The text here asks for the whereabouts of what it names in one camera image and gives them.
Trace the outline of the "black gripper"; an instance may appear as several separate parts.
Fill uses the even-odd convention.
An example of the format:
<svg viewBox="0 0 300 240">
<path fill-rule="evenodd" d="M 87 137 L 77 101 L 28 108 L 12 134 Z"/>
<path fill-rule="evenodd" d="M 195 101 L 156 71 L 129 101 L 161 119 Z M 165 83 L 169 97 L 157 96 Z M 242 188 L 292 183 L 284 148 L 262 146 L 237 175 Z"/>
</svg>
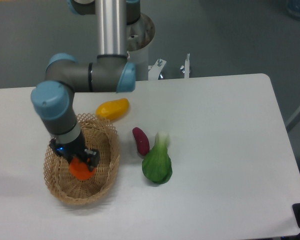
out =
<svg viewBox="0 0 300 240">
<path fill-rule="evenodd" d="M 79 159 L 86 164 L 88 170 L 92 172 L 100 162 L 100 152 L 97 149 L 87 149 L 85 137 L 82 133 L 69 143 L 57 143 L 55 138 L 49 142 L 52 151 L 61 158 L 64 158 L 69 164 L 73 158 Z"/>
</svg>

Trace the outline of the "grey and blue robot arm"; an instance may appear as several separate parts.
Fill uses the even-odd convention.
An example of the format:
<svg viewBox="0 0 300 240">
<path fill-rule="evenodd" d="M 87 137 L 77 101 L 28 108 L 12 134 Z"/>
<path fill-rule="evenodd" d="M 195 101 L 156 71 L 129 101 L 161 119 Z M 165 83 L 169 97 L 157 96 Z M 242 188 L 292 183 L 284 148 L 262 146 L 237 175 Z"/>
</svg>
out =
<svg viewBox="0 0 300 240">
<path fill-rule="evenodd" d="M 93 171 L 100 152 L 86 147 L 85 137 L 73 110 L 77 92 L 132 92 L 136 66 L 128 60 L 127 26 L 141 18 L 138 0 L 69 0 L 74 14 L 95 15 L 98 38 L 97 61 L 80 64 L 66 53 L 55 54 L 45 79 L 31 92 L 30 99 L 51 139 L 53 152 L 68 163 L 74 158 Z"/>
</svg>

